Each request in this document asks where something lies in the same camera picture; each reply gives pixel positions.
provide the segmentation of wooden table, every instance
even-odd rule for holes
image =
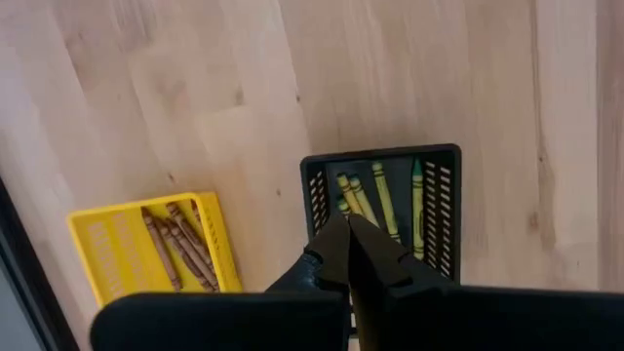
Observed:
[[[326,152],[455,142],[465,283],[618,290],[623,7],[0,0],[0,176],[85,349],[68,212],[215,190],[261,291],[306,242],[298,162]]]

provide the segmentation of yellow plastic basket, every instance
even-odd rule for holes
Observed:
[[[197,204],[201,223],[193,215],[191,200]],[[140,208],[146,207],[153,214],[165,217],[168,215],[165,204],[170,202],[179,205],[198,233],[204,233],[220,290],[223,293],[242,290],[216,195],[183,193],[69,215],[69,229],[100,307],[131,293],[174,291],[140,213]],[[179,255],[171,247],[168,249],[182,280],[182,291],[202,292]]]

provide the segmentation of black plastic basket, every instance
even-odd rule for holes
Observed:
[[[308,236],[316,235],[338,212],[341,191],[335,177],[354,173],[368,194],[379,226],[387,231],[371,170],[381,161],[391,193],[402,243],[412,247],[411,166],[420,160],[423,174],[423,261],[459,283],[461,224],[461,150],[454,144],[399,147],[309,156],[301,161]]]

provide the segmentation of wooden surface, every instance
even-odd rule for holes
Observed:
[[[298,162],[326,152],[455,142],[464,283],[621,291],[623,16],[615,0],[0,0],[0,176],[85,349],[97,308],[69,211],[215,190],[261,291],[306,242]]]

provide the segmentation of basket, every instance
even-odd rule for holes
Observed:
[[[193,214],[191,200],[197,204],[201,223]],[[140,208],[146,207],[154,215],[165,217],[165,204],[170,202],[178,204],[198,233],[204,233],[219,289],[224,293],[242,290],[216,195],[183,193],[68,216],[74,244],[100,307],[131,293],[174,291],[140,213]],[[202,292],[195,276],[167,245],[183,283],[182,291]]]
[[[454,144],[377,149],[309,156],[301,161],[301,181],[308,236],[312,239],[333,213],[342,192],[340,173],[357,174],[370,206],[387,232],[383,209],[372,175],[371,161],[383,165],[401,242],[412,248],[411,167],[414,157],[423,175],[423,261],[459,283],[461,224],[461,150]]]

